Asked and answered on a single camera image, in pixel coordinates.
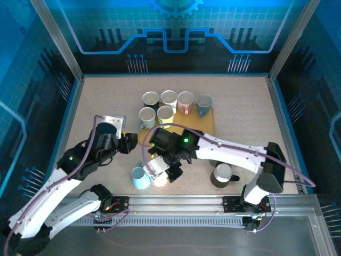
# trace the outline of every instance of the beige tabletop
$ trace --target beige tabletop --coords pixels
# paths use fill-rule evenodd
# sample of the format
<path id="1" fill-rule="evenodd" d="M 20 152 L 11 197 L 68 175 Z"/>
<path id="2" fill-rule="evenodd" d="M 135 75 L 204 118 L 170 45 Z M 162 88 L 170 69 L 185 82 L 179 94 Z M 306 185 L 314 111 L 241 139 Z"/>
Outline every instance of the beige tabletop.
<path id="1" fill-rule="evenodd" d="M 146 91 L 161 94 L 164 90 L 177 93 L 190 91 L 195 97 L 202 93 L 210 94 L 214 99 L 216 137 L 253 146 L 276 142 L 288 159 L 264 77 L 174 75 L 86 78 L 67 148 L 88 138 L 96 114 L 125 115 L 125 132 L 138 133 L 142 95 Z M 209 179 L 214 168 L 207 160 L 193 160 L 192 165 L 183 161 L 183 175 L 175 182 L 161 188 L 150 185 L 145 190 L 138 190 L 131 182 L 131 170 L 142 161 L 141 150 L 141 146 L 137 145 L 129 155 L 118 153 L 110 165 L 90 174 L 72 193 L 79 194 L 101 183 L 114 194 L 241 194 L 243 186 L 254 177 L 252 172 L 233 166 L 232 172 L 240 176 L 240 181 L 231 182 L 225 188 L 216 188 Z M 294 179 L 291 171 L 286 171 L 285 179 Z M 296 186 L 285 184 L 284 193 L 296 194 Z"/>

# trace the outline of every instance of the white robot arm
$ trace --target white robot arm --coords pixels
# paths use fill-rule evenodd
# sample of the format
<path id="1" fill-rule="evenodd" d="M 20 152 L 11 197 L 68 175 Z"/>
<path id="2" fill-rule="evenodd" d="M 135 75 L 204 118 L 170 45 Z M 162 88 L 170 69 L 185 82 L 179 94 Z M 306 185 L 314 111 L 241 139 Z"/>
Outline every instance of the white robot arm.
<path id="1" fill-rule="evenodd" d="M 154 180 L 167 178 L 169 182 L 173 182 L 182 174 L 180 160 L 186 159 L 191 163 L 193 158 L 211 159 L 243 167 L 255 174 L 251 183 L 246 185 L 242 192 L 242 200 L 245 203 L 257 205 L 269 193 L 282 192 L 285 167 L 259 155 L 262 153 L 261 155 L 275 156 L 285 162 L 283 153 L 276 143 L 269 142 L 267 147 L 249 146 L 197 132 L 201 133 L 202 137 L 187 130 L 184 130 L 182 135 L 178 135 L 162 128 L 157 129 L 150 139 L 154 147 L 149 150 L 149 153 L 157 154 L 158 157 L 148 163 L 149 168 L 144 167 L 146 173 Z M 255 153 L 237 150 L 237 147 Z"/>
<path id="2" fill-rule="evenodd" d="M 112 194 L 103 185 L 93 186 L 78 200 L 61 209 L 55 208 L 90 173 L 105 165 L 104 163 L 112 159 L 117 152 L 129 154 L 136 147 L 137 134 L 121 134 L 125 118 L 105 116 L 103 122 L 92 131 L 94 140 L 91 149 L 84 164 L 75 174 L 61 181 L 78 168 L 89 146 L 90 137 L 64 153 L 47 182 L 20 211 L 8 220 L 1 219 L 0 232 L 10 237 L 9 244 L 18 253 L 36 255 L 45 248 L 51 238 L 69 224 L 89 213 L 103 213 L 107 210 Z"/>

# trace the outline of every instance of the glass panel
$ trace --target glass panel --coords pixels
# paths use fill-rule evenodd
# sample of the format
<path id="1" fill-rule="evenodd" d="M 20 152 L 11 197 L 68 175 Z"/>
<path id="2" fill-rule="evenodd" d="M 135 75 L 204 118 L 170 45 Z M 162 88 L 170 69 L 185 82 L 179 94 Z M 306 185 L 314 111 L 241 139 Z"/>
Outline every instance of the glass panel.
<path id="1" fill-rule="evenodd" d="M 0 23 L 0 196 L 6 204 L 0 214 L 5 216 L 42 184 L 75 78 L 28 0 L 0 1 Z"/>
<path id="2" fill-rule="evenodd" d="M 84 73 L 267 73 L 306 0 L 47 1 Z"/>
<path id="3" fill-rule="evenodd" d="M 278 77 L 315 191 L 335 198 L 341 197 L 340 12 L 341 0 L 320 2 Z"/>

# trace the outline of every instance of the blue mug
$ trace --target blue mug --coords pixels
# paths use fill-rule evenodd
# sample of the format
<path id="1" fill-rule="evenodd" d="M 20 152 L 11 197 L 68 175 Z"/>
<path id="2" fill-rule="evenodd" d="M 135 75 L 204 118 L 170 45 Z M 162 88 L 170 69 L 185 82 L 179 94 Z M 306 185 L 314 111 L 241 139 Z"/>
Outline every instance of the blue mug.
<path id="1" fill-rule="evenodd" d="M 200 117 L 208 114 L 213 104 L 213 99 L 208 94 L 201 94 L 197 98 L 197 111 Z"/>
<path id="2" fill-rule="evenodd" d="M 137 189 L 145 189 L 149 187 L 150 178 L 144 172 L 144 169 L 138 163 L 137 167 L 132 170 L 132 182 Z"/>

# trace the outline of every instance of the white mug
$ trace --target white mug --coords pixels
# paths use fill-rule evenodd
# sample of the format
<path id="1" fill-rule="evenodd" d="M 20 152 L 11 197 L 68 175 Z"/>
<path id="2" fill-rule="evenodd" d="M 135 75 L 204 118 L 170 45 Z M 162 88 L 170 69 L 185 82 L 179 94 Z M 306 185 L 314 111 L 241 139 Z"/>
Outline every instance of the white mug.
<path id="1" fill-rule="evenodd" d="M 174 91 L 167 90 L 161 94 L 161 101 L 165 106 L 170 106 L 173 109 L 173 112 L 176 113 L 176 103 L 177 103 L 177 94 Z"/>
<path id="2" fill-rule="evenodd" d="M 155 125 L 155 110 L 151 107 L 144 107 L 139 112 L 141 120 L 140 129 L 152 129 Z"/>

